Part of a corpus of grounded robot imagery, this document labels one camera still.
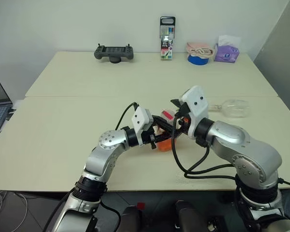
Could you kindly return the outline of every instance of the black game controller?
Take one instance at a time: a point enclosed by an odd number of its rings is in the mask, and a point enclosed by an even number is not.
[[[130,44],[125,47],[97,47],[96,51],[93,53],[95,58],[101,59],[102,57],[109,57],[110,62],[117,64],[121,61],[121,57],[126,57],[128,59],[133,59],[133,48],[130,47]]]

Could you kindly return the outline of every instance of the white table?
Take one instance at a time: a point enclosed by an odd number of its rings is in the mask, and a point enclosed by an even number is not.
[[[91,52],[58,52],[26,94],[30,96],[177,97],[193,85],[207,97],[277,96],[247,54],[232,63],[197,66],[187,54],[161,61],[157,53],[136,53],[129,62],[112,64]]]
[[[170,99],[176,91],[159,98],[148,97],[29,97],[26,98],[0,134],[0,189],[22,191],[68,191],[80,177],[99,135],[115,127],[123,109],[138,101],[160,114],[175,109]],[[209,97],[219,104],[229,97]],[[283,159],[282,178],[290,181],[290,111],[278,97],[237,97],[249,101],[251,115],[242,119],[210,113],[246,129],[255,139],[275,147]],[[128,111],[122,126],[131,125]],[[187,168],[204,149],[182,135],[176,142],[180,160]],[[200,169],[224,164],[212,151]],[[235,175],[234,168],[213,174]],[[134,147],[122,154],[108,182],[109,190],[234,189],[231,180],[188,180],[177,167],[171,152],[151,150],[150,145]]]

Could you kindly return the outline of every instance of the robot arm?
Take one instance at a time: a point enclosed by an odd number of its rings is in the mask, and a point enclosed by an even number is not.
[[[198,144],[208,144],[219,157],[235,166],[240,200],[245,208],[244,214],[248,215],[244,221],[247,227],[255,229],[257,225],[259,230],[260,218],[268,215],[279,215],[282,218],[281,194],[277,188],[277,169],[282,161],[278,152],[270,145],[254,140],[240,127],[208,119],[208,103],[199,86],[192,87],[171,102],[179,108],[175,118],[188,119],[188,122],[181,124],[180,129],[176,129],[176,136],[185,133]],[[93,231],[97,222],[93,214],[100,204],[101,196],[107,191],[106,182],[119,155],[137,145],[151,143],[152,148],[155,148],[155,142],[171,136],[171,125],[140,106],[132,122],[134,129],[125,127],[118,131],[109,130],[100,136],[74,192],[69,195],[57,218],[53,232],[64,232],[67,228],[68,231]],[[152,128],[155,124],[166,133],[156,136]],[[260,197],[259,200],[256,196],[260,195],[266,197]]]

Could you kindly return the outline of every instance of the blue tape roll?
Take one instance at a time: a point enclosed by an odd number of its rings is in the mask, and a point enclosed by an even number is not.
[[[208,58],[202,59],[200,57],[192,57],[191,55],[188,56],[188,61],[192,64],[196,65],[205,65],[208,63]]]

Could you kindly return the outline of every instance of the purple tissue box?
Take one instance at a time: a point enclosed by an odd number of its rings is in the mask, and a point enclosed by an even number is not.
[[[236,47],[232,46],[218,46],[216,44],[215,46],[216,50],[216,56],[214,61],[219,61],[219,62],[228,62],[228,63],[234,63],[240,54],[240,51]]]

